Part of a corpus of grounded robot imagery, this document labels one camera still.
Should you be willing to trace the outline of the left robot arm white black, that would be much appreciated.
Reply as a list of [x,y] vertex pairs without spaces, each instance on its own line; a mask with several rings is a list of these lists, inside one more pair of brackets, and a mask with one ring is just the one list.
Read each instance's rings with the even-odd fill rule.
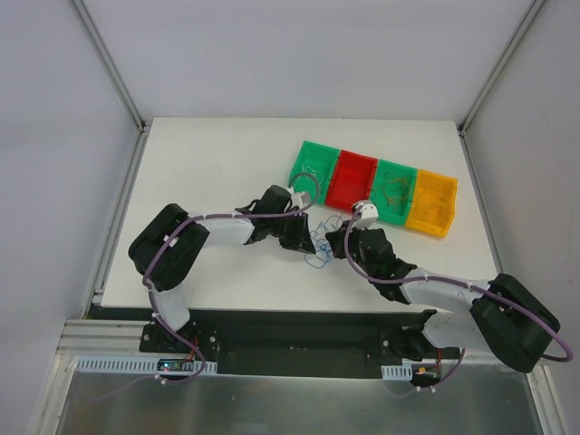
[[313,254],[305,211],[316,200],[316,194],[273,185],[261,198],[229,213],[194,216],[176,203],[165,206],[128,250],[149,293],[153,316],[164,325],[162,344],[174,353],[190,345],[190,314],[181,283],[202,248],[247,246],[275,237],[284,249]]

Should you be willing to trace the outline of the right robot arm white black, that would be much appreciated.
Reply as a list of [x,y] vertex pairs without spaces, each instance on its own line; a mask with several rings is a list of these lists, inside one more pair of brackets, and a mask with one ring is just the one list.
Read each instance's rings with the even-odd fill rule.
[[492,353],[528,373],[560,330],[554,315],[514,276],[469,281],[437,275],[394,254],[384,231],[341,226],[325,236],[333,256],[345,259],[379,294],[404,305],[436,308],[399,340],[404,356],[419,361],[439,348]]

